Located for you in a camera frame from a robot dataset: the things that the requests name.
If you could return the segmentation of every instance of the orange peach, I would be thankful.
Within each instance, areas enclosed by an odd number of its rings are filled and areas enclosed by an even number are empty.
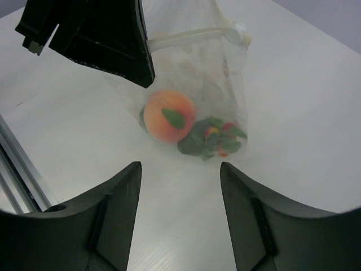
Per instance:
[[[192,100],[175,90],[154,92],[144,108],[144,123],[149,134],[167,143],[182,140],[195,120],[196,108]]]

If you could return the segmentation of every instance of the gray background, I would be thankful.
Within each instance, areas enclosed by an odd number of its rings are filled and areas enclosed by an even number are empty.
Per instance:
[[[27,0],[0,0],[0,18]],[[361,0],[274,0],[361,54]]]

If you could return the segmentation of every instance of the plastic bag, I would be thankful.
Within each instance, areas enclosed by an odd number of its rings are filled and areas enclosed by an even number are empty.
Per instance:
[[[156,78],[144,89],[105,75],[149,136],[203,160],[245,150],[241,68],[250,36],[215,0],[143,0]]]

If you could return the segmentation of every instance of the robotic claw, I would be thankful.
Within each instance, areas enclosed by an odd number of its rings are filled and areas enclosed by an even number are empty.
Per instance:
[[[55,31],[49,47],[78,64],[144,88],[155,79],[140,0],[28,0],[16,31],[38,55]],[[0,211],[0,270],[126,270],[141,177],[133,162],[44,212]],[[237,270],[361,270],[361,208],[335,215],[305,206],[228,163],[221,187]]]

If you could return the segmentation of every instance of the tabletop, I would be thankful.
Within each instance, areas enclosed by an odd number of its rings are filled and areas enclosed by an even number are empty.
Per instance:
[[[301,203],[361,205],[361,55],[271,0],[221,0],[253,42],[243,70],[248,149],[231,162]],[[27,52],[0,19],[0,114],[59,202],[143,165],[129,270],[235,270],[219,165],[160,150],[103,73]]]

